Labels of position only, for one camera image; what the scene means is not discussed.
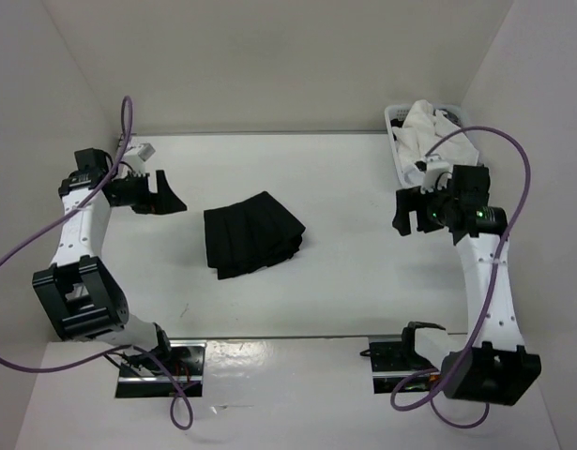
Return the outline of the black pleated skirt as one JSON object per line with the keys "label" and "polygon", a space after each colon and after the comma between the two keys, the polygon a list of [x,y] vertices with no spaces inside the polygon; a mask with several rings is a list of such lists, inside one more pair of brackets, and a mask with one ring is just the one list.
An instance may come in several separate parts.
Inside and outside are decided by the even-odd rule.
{"label": "black pleated skirt", "polygon": [[291,259],[306,226],[268,192],[204,211],[207,266],[219,280]]}

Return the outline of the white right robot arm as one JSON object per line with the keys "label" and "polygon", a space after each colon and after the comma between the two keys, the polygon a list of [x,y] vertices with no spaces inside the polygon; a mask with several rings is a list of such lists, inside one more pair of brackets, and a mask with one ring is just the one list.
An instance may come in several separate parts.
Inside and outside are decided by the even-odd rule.
{"label": "white right robot arm", "polygon": [[419,186],[396,193],[392,226],[402,236],[447,230],[463,269],[467,341],[457,347],[445,327],[410,322],[399,357],[409,368],[437,369],[447,398],[513,406],[541,373],[525,348],[509,282],[506,212],[490,206],[485,167],[428,162]]}

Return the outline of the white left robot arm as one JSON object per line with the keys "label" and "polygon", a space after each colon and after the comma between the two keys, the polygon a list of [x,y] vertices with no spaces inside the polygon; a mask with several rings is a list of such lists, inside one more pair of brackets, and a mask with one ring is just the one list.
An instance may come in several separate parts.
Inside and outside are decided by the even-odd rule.
{"label": "white left robot arm", "polygon": [[174,365],[170,340],[158,324],[130,313],[122,288],[102,260],[113,208],[129,207],[136,214],[155,216],[187,209],[172,192],[164,171],[155,172],[157,189],[150,190],[145,163],[154,153],[149,143],[131,146],[120,171],[103,189],[97,186],[112,168],[112,157],[95,148],[75,153],[77,168],[58,189],[65,212],[73,216],[62,226],[49,266],[33,275],[32,286],[62,340],[126,346],[132,366],[160,375]]}

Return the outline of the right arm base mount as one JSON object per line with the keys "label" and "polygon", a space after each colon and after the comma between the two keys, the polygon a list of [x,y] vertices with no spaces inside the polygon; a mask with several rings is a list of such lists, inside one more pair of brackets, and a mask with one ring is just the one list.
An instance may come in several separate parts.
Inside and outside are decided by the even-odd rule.
{"label": "right arm base mount", "polygon": [[390,394],[403,378],[417,371],[433,369],[423,358],[406,356],[399,337],[371,338],[368,347],[359,355],[370,361],[375,394]]}

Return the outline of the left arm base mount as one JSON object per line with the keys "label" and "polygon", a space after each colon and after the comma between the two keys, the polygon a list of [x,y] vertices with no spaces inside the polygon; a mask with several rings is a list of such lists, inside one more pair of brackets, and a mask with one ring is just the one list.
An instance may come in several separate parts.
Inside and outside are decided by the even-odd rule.
{"label": "left arm base mount", "polygon": [[[170,346],[171,355],[163,365],[189,398],[199,398],[203,393],[205,341],[172,339]],[[116,398],[172,398],[175,395],[169,378],[151,360],[146,361],[135,352],[115,352],[112,359],[118,370]]]}

